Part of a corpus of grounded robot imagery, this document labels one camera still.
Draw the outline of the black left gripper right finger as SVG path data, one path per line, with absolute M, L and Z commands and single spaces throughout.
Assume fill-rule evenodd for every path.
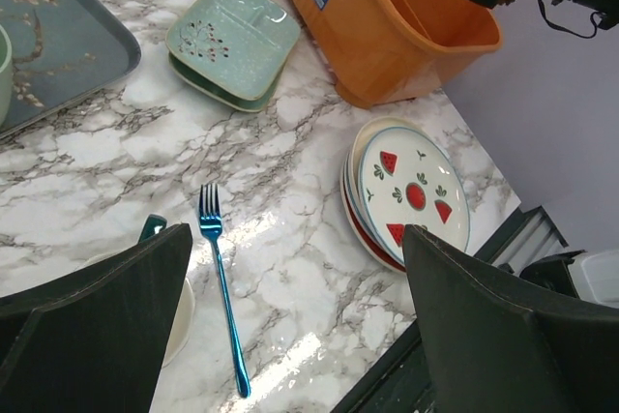
M 418 225 L 403 255 L 440 412 L 615 412 L 618 311 L 545 289 Z

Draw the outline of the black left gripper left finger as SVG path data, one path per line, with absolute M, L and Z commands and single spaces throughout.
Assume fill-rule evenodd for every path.
M 191 251 L 189 225 L 174 224 L 2 297 L 2 411 L 148 411 Z

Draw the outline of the watermelon pattern white plate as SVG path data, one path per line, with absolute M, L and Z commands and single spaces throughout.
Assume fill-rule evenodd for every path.
M 399 264 L 408 224 L 467 249 L 470 213 L 464 188 L 441 148 L 423 133 L 398 126 L 377 132 L 362 152 L 356 180 L 368 228 Z

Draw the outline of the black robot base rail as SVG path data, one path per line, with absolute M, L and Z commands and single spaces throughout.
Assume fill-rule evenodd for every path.
M 618 311 L 581 296 L 576 251 L 544 258 L 542 210 L 511 214 L 473 255 L 404 236 L 414 323 L 339 412 L 614 412 Z

